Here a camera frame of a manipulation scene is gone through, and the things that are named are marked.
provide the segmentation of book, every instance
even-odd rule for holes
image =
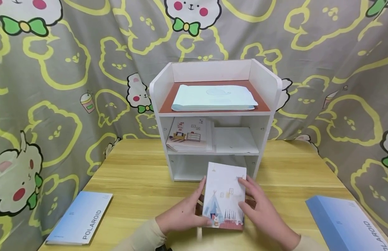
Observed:
[[[212,151],[213,121],[204,117],[175,117],[166,145],[177,152]]]
[[[202,215],[211,219],[211,227],[244,229],[244,213],[238,203],[245,201],[245,187],[238,178],[246,176],[246,167],[208,163]]]
[[[171,108],[174,111],[244,111],[257,105],[244,86],[180,85]]]
[[[329,250],[388,251],[388,243],[355,201],[314,196],[305,203]]]
[[[112,193],[81,191],[46,238],[45,244],[89,244],[112,196]]]

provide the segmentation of brown shelf surface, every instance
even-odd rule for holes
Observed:
[[[159,113],[203,113],[204,111],[173,111],[171,109],[171,106],[173,104],[174,99],[176,98],[176,94],[178,92],[178,88],[180,85],[239,85],[247,87],[247,89],[252,93],[252,96],[254,97],[255,101],[257,101],[258,105],[255,106],[255,109],[247,110],[247,111],[229,111],[229,110],[223,110],[223,111],[206,111],[207,113],[220,113],[220,112],[270,112],[270,109],[268,108],[267,104],[263,101],[261,96],[258,94],[258,92],[255,90],[253,85],[249,80],[234,80],[234,81],[212,81],[212,82],[184,82],[184,83],[174,83],[172,88],[170,89],[169,94],[167,95],[167,98],[165,102],[162,105],[162,108],[160,108]]]

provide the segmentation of illustrated card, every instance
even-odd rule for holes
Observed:
[[[209,162],[202,215],[212,220],[213,228],[243,230],[244,213],[238,206],[245,200],[246,167]]]

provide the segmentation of gray fabric backdrop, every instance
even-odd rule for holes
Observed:
[[[15,2],[0,0],[1,251],[38,249],[119,140],[159,137],[139,95],[168,62],[218,59],[285,79],[270,139],[310,143],[388,235],[388,1]]]

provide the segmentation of wooden table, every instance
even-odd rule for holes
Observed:
[[[305,200],[313,195],[354,200],[305,142],[268,141],[257,182],[290,227],[315,238],[323,246],[326,244]],[[171,181],[160,140],[124,139],[115,146],[84,188],[114,194],[91,245],[42,245],[39,250],[111,250],[143,222],[167,210],[196,187],[197,183]],[[204,228],[203,239],[198,242],[193,229],[170,234],[167,246],[173,251],[280,250],[276,243],[258,233],[248,219],[243,233]]]

